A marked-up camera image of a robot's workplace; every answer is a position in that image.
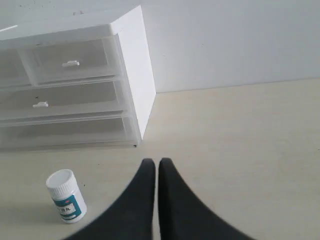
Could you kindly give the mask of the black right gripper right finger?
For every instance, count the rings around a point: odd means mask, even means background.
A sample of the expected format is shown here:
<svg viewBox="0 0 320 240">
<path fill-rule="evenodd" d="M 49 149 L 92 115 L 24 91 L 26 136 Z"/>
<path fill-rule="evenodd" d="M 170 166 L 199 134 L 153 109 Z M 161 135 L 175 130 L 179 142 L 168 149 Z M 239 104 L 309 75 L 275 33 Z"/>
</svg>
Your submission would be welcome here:
<svg viewBox="0 0 320 240">
<path fill-rule="evenodd" d="M 252 239 L 209 209 L 170 158 L 162 158 L 158 166 L 158 220 L 162 240 Z"/>
</svg>

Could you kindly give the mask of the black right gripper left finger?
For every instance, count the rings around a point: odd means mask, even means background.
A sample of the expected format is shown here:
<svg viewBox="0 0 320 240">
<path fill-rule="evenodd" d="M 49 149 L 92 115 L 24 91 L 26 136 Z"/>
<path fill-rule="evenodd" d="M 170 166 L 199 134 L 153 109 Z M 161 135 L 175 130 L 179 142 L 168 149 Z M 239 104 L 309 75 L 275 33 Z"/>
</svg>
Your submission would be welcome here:
<svg viewBox="0 0 320 240">
<path fill-rule="evenodd" d="M 152 240 L 156 166 L 145 158 L 122 194 L 67 240 Z"/>
</svg>

